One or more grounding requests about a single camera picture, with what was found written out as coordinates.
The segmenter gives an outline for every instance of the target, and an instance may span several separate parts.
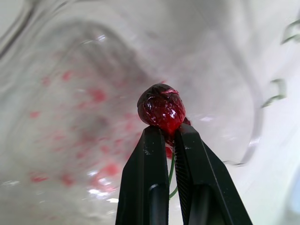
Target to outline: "dark red cherry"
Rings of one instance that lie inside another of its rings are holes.
[[[137,108],[144,123],[159,127],[170,136],[186,116],[178,91],[162,83],[148,88],[139,98]]]

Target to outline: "green stem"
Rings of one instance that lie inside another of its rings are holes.
[[[173,176],[173,171],[174,171],[174,153],[172,153],[172,162],[171,162],[171,168],[170,168],[170,174],[169,174],[169,185],[171,184],[172,181],[172,176]]]
[[[171,184],[172,181],[172,176],[173,176],[173,171],[174,171],[174,165],[175,165],[175,157],[174,157],[174,153],[172,153],[172,162],[171,162],[171,168],[170,168],[170,174],[169,174],[169,185]],[[171,199],[178,191],[178,188],[176,186],[175,190],[173,190],[173,192],[169,195],[169,199]]]
[[[178,191],[178,188],[176,186],[175,190],[173,190],[173,192],[169,195],[169,199],[171,199]]]

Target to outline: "tweezers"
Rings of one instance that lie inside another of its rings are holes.
[[[174,139],[175,173],[184,225],[252,225],[222,161],[192,127]],[[169,180],[162,131],[149,126],[121,179],[116,225],[167,225]]]

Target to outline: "red stain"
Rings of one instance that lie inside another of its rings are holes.
[[[30,113],[30,118],[36,119],[37,117],[39,117],[41,114],[41,112],[39,111],[34,111]]]
[[[109,147],[107,145],[102,146],[100,149],[105,154],[109,152]]]
[[[170,147],[165,147],[165,154],[167,155],[168,159],[172,159],[172,150],[170,149]]]
[[[38,173],[38,172],[31,172],[29,173],[29,175],[30,175],[31,182],[34,183],[39,183],[49,179],[45,174]]]
[[[63,81],[69,81],[71,79],[71,75],[72,75],[72,72],[67,71],[62,75],[61,78],[62,78]]]
[[[66,136],[64,136],[64,135],[55,135],[54,137],[53,137],[53,139],[54,140],[56,140],[56,141],[59,141],[59,140],[61,140],[61,139],[64,139]]]
[[[132,122],[128,122],[125,126],[125,130],[127,132],[131,132],[135,129],[135,125]]]
[[[107,141],[107,140],[109,140],[108,137],[100,137],[100,138],[98,139],[98,142],[101,142],[101,141]]]
[[[100,103],[106,99],[105,93],[99,89],[91,89],[88,94],[93,98],[93,102]]]
[[[88,105],[88,103],[86,103],[86,102],[81,102],[80,104],[78,104],[77,108],[78,108],[78,109],[84,109],[84,108],[87,107],[87,105]]]
[[[116,147],[119,147],[122,145],[123,141],[124,141],[123,139],[117,139],[114,141],[114,144]]]
[[[48,87],[50,85],[50,79],[48,77],[44,77],[42,79],[42,85]]]
[[[103,167],[99,173],[106,173],[108,176],[115,176],[120,172],[120,169],[117,164],[110,163],[107,166]]]
[[[76,155],[76,158],[80,159],[80,158],[83,158],[84,156],[85,156],[84,152],[78,152]]]
[[[81,158],[83,158],[83,157],[86,157],[89,153],[90,153],[90,149],[89,149],[89,148],[86,148],[86,149],[84,149],[84,150],[78,152],[77,155],[76,155],[76,158],[77,158],[77,159],[81,159]]]
[[[116,188],[111,186],[110,184],[104,184],[102,183],[102,179],[107,176],[114,176],[117,175],[120,172],[120,168],[114,164],[111,163],[107,165],[106,167],[102,168],[94,177],[92,177],[92,180],[90,184],[101,191],[105,192],[112,192],[115,191]]]
[[[74,180],[67,173],[63,174],[60,179],[61,179],[61,182],[68,188],[71,187],[72,185],[74,185]]]

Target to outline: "black tweezers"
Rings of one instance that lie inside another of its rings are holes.
[[[251,225],[222,161],[189,125],[175,133],[175,172],[184,225]],[[147,127],[127,161],[116,225],[167,225],[169,180],[165,140]]]

